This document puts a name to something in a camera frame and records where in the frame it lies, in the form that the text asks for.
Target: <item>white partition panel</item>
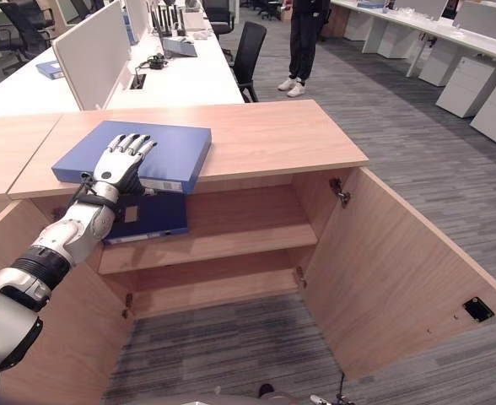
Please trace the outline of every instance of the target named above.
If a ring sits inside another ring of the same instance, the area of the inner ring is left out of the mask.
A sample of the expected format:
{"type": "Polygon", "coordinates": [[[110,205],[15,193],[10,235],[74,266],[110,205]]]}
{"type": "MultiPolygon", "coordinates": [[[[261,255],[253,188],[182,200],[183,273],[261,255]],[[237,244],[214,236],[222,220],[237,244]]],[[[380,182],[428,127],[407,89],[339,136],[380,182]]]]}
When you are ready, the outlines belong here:
{"type": "Polygon", "coordinates": [[[139,42],[143,34],[150,30],[148,4],[145,0],[125,0],[124,3],[127,6],[133,38],[136,42],[139,42]]]}
{"type": "Polygon", "coordinates": [[[105,108],[130,58],[118,0],[54,40],[53,51],[79,109],[105,108]]]}

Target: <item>blue folder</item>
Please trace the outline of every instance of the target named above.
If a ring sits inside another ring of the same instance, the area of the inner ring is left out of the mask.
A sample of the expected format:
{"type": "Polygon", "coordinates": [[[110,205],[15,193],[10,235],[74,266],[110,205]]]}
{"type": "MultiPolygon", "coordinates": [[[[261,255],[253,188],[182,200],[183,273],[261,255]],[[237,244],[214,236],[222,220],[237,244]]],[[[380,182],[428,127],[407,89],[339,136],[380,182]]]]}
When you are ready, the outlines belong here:
{"type": "Polygon", "coordinates": [[[109,142],[119,134],[150,135],[157,143],[139,168],[145,187],[168,192],[193,191],[211,146],[211,130],[197,127],[103,121],[52,167],[59,181],[79,183],[92,173],[109,142]]]}
{"type": "Polygon", "coordinates": [[[104,243],[114,245],[186,232],[184,194],[159,192],[156,196],[121,196],[115,222],[104,243]]]}
{"type": "Polygon", "coordinates": [[[36,68],[38,69],[38,72],[51,79],[64,77],[64,73],[62,72],[61,66],[59,65],[59,62],[57,60],[38,63],[36,65],[36,68]]]}

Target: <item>cabinet door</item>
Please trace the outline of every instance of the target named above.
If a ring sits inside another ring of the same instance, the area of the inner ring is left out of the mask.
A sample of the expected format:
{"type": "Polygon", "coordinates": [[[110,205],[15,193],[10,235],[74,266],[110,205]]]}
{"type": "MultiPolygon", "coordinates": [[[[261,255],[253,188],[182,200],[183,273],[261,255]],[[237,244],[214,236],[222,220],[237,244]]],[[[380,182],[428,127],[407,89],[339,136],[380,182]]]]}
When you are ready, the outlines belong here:
{"type": "MultiPolygon", "coordinates": [[[[0,213],[0,269],[48,224],[32,202],[11,202],[0,213]]],[[[44,329],[35,344],[1,374],[0,402],[99,403],[132,323],[122,309],[86,263],[73,269],[40,312],[44,329]]]]}
{"type": "Polygon", "coordinates": [[[302,294],[349,378],[475,327],[475,297],[496,315],[496,281],[373,173],[352,170],[344,190],[302,294]]]}

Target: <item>wooden cabinet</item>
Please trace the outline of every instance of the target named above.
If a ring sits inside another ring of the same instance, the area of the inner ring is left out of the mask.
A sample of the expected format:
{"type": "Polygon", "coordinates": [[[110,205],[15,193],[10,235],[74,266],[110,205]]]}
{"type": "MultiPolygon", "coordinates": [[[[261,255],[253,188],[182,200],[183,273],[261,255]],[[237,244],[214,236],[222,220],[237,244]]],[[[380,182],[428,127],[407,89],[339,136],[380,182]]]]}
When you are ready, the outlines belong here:
{"type": "MultiPolygon", "coordinates": [[[[11,202],[0,213],[0,269],[49,223],[31,201],[11,202]]],[[[89,264],[73,269],[40,312],[44,329],[35,344],[1,374],[0,402],[99,403],[131,328],[123,309],[89,264]]]]}
{"type": "Polygon", "coordinates": [[[63,116],[9,182],[28,199],[0,214],[0,267],[66,205],[74,185],[49,169],[105,119],[212,128],[190,233],[107,246],[70,274],[40,341],[3,376],[7,397],[41,403],[29,387],[46,383],[49,404],[96,403],[127,338],[127,294],[141,318],[300,290],[350,379],[475,327],[472,299],[496,316],[496,281],[362,167],[313,101],[63,116]]]}

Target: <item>cabinet hinge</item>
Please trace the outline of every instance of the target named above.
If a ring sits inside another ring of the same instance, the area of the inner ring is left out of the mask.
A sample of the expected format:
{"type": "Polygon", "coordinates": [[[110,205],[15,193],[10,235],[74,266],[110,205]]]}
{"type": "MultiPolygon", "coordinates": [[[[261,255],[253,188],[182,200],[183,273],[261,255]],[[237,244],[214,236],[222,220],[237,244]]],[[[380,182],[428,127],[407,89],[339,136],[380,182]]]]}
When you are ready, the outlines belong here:
{"type": "Polygon", "coordinates": [[[128,293],[126,298],[124,299],[125,308],[124,308],[124,310],[122,310],[122,313],[121,313],[121,315],[124,319],[128,318],[128,312],[132,308],[132,302],[133,302],[133,294],[128,293]]]}
{"type": "Polygon", "coordinates": [[[301,267],[301,266],[297,266],[295,268],[295,274],[296,274],[296,278],[297,278],[297,284],[302,287],[303,289],[305,289],[306,287],[308,287],[308,282],[306,281],[306,278],[305,278],[305,270],[301,267]]]}
{"type": "Polygon", "coordinates": [[[348,205],[349,200],[351,200],[351,193],[345,192],[342,189],[342,181],[337,177],[329,180],[329,186],[331,187],[332,192],[334,192],[334,195],[342,202],[342,207],[345,208],[348,205]]]}
{"type": "Polygon", "coordinates": [[[480,323],[495,316],[493,311],[478,297],[468,300],[463,307],[475,322],[480,323]]]}

